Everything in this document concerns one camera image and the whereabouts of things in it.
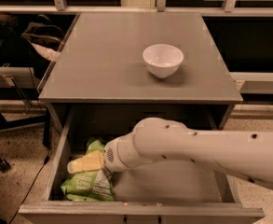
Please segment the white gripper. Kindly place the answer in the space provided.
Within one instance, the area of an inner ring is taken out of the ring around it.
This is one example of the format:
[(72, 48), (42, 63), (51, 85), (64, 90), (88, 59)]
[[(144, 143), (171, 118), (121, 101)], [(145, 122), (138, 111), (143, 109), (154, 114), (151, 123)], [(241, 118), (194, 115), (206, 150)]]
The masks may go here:
[(151, 164), (152, 160), (141, 157), (133, 143), (134, 134), (128, 133), (108, 142), (104, 154), (96, 150), (67, 164), (69, 174), (92, 172), (102, 169), (103, 165), (110, 172), (125, 172), (142, 165)]

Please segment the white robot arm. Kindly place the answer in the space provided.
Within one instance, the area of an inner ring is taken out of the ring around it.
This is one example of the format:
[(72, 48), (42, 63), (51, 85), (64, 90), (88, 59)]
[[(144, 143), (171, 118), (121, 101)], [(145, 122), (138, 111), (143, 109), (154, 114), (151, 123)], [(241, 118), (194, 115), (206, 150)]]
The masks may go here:
[(273, 189), (273, 132), (194, 130), (178, 121), (148, 118), (102, 152), (70, 161), (67, 171), (125, 172), (159, 161), (192, 161)]

